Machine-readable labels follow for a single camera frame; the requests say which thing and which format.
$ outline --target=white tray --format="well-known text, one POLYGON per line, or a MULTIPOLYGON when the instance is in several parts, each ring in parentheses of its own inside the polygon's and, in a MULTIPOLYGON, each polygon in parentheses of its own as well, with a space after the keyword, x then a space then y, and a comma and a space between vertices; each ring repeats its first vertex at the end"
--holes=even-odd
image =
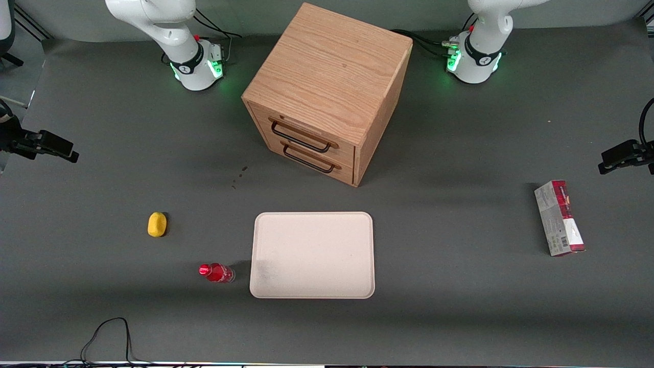
POLYGON ((366 212, 265 212, 254 222, 257 298, 366 299, 375 292, 366 212))

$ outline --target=red and white box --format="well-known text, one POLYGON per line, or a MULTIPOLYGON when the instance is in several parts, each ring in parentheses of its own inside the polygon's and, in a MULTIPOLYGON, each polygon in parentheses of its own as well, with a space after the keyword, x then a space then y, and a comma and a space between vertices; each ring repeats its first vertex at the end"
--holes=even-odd
POLYGON ((570 211, 565 180, 552 180, 534 191, 552 257, 585 251, 570 211))

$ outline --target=drawer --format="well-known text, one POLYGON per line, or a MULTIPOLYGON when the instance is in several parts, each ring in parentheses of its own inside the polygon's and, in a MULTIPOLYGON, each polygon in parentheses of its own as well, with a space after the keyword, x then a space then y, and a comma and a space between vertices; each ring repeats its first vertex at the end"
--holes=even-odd
POLYGON ((289 143, 283 139, 271 140, 268 143, 270 150, 274 153, 280 154, 302 166, 312 168, 348 185, 352 185, 353 183, 354 170, 352 166, 330 162, 301 146, 289 143))
POLYGON ((329 162, 345 166, 354 165, 354 146, 336 139, 327 139, 319 134, 299 128, 289 121, 288 117, 275 114, 267 109, 252 106, 252 112, 259 128, 265 134, 267 141, 283 140, 293 146, 302 147, 304 151, 314 156, 324 158, 329 162))

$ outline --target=red bottle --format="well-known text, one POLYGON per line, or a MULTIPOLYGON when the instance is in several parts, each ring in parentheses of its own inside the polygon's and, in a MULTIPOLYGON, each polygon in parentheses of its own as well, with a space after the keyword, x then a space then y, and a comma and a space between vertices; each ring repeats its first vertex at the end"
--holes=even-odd
POLYGON ((220 282, 228 284, 234 281, 236 273, 234 270, 220 263, 211 263, 210 265, 201 265, 199 273, 211 282, 220 282))

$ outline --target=wooden cabinet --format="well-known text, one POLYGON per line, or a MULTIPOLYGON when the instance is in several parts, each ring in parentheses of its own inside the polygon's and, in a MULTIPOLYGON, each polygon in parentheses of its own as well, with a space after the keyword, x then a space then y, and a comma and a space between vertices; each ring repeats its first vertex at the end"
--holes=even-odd
POLYGON ((243 93, 271 151, 357 187, 398 103, 412 41, 303 4, 243 93))

